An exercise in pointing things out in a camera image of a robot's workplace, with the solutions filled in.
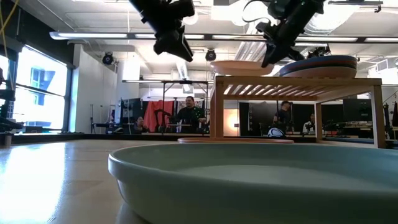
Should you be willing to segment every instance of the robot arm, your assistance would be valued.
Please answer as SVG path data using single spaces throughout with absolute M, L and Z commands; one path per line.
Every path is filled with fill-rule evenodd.
M 192 16 L 195 7 L 192 0 L 129 0 L 141 13 L 142 22 L 148 23 L 155 31 L 157 54 L 168 52 L 192 61 L 192 51 L 184 37 L 182 19 Z M 267 40 L 267 52 L 262 67 L 275 64 L 285 57 L 303 60 L 303 55 L 292 49 L 296 38 L 303 33 L 312 16 L 323 14 L 325 0 L 263 0 L 268 5 L 268 13 L 280 20 L 277 26 L 270 22 L 259 23 L 256 27 Z

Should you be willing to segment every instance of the red curtain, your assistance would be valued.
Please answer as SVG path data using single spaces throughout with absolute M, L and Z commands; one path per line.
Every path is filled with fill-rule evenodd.
M 164 111 L 172 114 L 173 111 L 173 101 L 165 101 L 164 102 Z M 146 125 L 149 128 L 150 132 L 155 131 L 156 127 L 156 118 L 155 118 L 155 110 L 159 110 L 163 108 L 163 101 L 150 101 L 148 102 L 148 107 L 147 110 L 145 111 L 145 116 L 144 116 L 144 125 Z M 159 121 L 159 124 L 162 124 L 162 113 L 157 114 L 157 120 Z M 169 118 L 165 116 L 165 123 L 169 123 Z

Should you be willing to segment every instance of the white wall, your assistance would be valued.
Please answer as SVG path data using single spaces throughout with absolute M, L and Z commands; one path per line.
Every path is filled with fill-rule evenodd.
M 94 122 L 106 122 L 109 106 L 116 104 L 117 75 L 88 55 L 81 45 L 75 46 L 73 63 L 76 69 L 72 77 L 69 129 L 90 133 L 90 105 L 93 105 Z

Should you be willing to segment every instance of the teal bowl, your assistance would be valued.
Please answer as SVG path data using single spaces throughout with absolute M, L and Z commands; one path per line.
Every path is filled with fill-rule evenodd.
M 152 224 L 397 223 L 398 152 L 303 144 L 121 149 L 109 171 Z

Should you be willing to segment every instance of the wooden shelf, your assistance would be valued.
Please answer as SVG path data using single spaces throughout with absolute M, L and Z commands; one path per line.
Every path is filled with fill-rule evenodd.
M 213 138 L 223 137 L 224 100 L 313 101 L 317 121 L 316 127 L 321 127 L 321 103 L 370 92 L 375 146 L 385 147 L 381 85 L 380 78 L 217 76 L 210 95 L 210 133 Z M 321 141 L 322 135 L 317 135 L 317 139 Z

